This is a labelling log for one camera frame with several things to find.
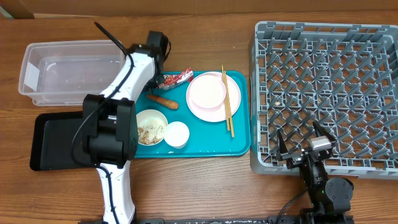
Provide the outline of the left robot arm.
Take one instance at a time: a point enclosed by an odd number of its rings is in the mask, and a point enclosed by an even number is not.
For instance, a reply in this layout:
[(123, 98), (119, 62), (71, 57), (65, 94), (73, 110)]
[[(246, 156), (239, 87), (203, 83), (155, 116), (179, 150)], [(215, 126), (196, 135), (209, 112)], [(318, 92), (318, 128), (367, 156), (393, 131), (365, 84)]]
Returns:
[(83, 122), (75, 133), (90, 156), (87, 167), (99, 174), (104, 198), (102, 223), (134, 223), (136, 206), (131, 196), (130, 166), (138, 146), (136, 101), (163, 81), (163, 63), (171, 51), (163, 44), (132, 45), (124, 65), (99, 95), (83, 100)]

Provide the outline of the white bowl with food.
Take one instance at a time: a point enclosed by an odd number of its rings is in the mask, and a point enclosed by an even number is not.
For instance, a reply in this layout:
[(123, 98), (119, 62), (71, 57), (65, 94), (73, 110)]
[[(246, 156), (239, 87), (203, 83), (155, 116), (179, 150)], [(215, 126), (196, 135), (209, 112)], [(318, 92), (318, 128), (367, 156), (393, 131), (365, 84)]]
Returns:
[(139, 144), (154, 146), (164, 140), (164, 133), (169, 122), (157, 110), (144, 110), (136, 115)]

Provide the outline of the red snack wrapper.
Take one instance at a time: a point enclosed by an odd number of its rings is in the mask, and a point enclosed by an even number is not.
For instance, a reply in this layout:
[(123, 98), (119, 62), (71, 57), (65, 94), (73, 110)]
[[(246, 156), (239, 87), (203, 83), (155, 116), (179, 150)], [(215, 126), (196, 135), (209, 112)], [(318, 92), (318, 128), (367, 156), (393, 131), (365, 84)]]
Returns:
[(158, 84), (157, 88), (161, 90), (171, 90), (185, 82), (193, 80), (193, 71), (191, 68), (180, 72), (179, 74), (164, 75), (164, 82)]

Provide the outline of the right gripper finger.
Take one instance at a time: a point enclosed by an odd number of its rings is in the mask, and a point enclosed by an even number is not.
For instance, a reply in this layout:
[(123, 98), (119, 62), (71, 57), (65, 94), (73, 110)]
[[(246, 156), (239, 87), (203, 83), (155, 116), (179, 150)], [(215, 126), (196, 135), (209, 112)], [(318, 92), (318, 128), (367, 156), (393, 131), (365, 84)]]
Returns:
[(287, 147), (285, 145), (282, 133), (281, 133), (281, 131), (279, 129), (277, 130), (277, 140), (278, 140), (278, 143), (277, 143), (277, 147), (278, 147), (277, 155), (278, 156), (287, 155), (289, 152), (288, 152)]
[(317, 137), (325, 136), (331, 143), (336, 143), (336, 138), (332, 136), (318, 121), (313, 122), (313, 128)]

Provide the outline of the orange carrot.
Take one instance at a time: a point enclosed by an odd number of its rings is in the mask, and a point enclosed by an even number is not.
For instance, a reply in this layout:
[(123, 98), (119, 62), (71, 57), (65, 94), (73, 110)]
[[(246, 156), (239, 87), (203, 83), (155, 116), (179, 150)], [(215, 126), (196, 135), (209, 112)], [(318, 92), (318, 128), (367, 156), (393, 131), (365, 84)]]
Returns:
[(179, 108), (179, 104), (176, 101), (168, 100), (166, 98), (163, 98), (161, 96), (157, 95), (146, 95), (146, 98), (168, 108), (171, 110), (177, 110)]

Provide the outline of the rice and peanut shells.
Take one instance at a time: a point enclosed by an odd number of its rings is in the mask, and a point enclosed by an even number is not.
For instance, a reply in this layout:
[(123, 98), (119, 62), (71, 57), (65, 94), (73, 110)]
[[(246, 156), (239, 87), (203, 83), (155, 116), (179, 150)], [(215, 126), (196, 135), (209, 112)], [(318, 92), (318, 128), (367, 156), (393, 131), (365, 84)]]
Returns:
[(139, 142), (149, 146), (161, 142), (164, 138), (165, 123), (160, 119), (147, 119), (137, 128)]

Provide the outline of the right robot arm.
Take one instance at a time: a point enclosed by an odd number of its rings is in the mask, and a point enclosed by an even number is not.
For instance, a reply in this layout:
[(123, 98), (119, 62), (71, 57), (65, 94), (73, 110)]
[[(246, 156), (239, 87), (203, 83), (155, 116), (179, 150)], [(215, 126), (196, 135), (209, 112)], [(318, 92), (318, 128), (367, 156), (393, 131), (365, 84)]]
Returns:
[[(280, 131), (277, 132), (278, 161), (285, 161), (288, 169), (298, 168), (305, 183), (305, 189), (292, 198), (281, 209), (274, 223), (353, 223), (347, 217), (351, 210), (354, 185), (347, 178), (329, 178), (323, 161), (333, 155), (337, 140), (317, 121), (313, 122), (316, 137), (309, 140), (298, 154), (289, 153)], [(303, 208), (297, 216), (284, 215), (284, 211), (303, 194), (308, 194), (311, 208)]]

